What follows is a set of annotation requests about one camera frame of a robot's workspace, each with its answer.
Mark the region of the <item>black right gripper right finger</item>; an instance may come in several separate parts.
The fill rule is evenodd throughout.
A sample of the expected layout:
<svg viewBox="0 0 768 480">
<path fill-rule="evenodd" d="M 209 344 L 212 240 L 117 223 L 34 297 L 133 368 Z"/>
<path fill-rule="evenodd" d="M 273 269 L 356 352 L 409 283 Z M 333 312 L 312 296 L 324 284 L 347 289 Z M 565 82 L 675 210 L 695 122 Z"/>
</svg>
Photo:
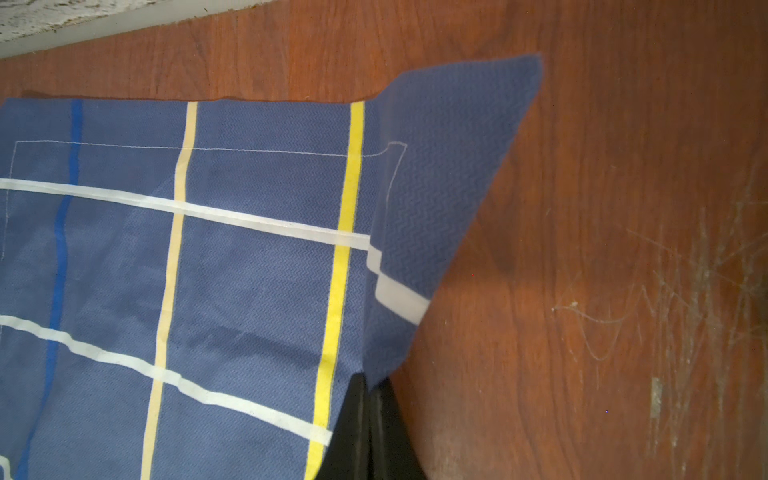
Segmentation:
<svg viewBox="0 0 768 480">
<path fill-rule="evenodd" d="M 408 436 L 389 379 L 370 392 L 370 478 L 427 479 Z"/>
</svg>

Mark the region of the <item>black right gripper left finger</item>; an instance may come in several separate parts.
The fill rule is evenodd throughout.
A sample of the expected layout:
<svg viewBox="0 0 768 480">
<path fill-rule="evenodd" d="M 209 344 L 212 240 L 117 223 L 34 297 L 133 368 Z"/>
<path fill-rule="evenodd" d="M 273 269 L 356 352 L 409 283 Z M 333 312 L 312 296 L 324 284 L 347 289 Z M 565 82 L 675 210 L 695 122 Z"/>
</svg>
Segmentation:
<svg viewBox="0 0 768 480">
<path fill-rule="evenodd" d="M 369 475 L 368 389 L 363 373 L 349 381 L 317 480 L 365 480 Z"/>
</svg>

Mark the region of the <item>blue plaid pillowcase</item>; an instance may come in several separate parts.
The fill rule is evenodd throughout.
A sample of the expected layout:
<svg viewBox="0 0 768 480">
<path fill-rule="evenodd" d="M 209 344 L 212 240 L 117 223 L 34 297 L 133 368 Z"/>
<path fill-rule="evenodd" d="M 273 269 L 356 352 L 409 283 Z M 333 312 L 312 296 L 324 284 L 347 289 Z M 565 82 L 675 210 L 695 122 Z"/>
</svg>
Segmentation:
<svg viewBox="0 0 768 480">
<path fill-rule="evenodd" d="M 8 99 L 1 475 L 316 479 L 350 378 L 414 335 L 536 56 L 374 98 Z"/>
</svg>

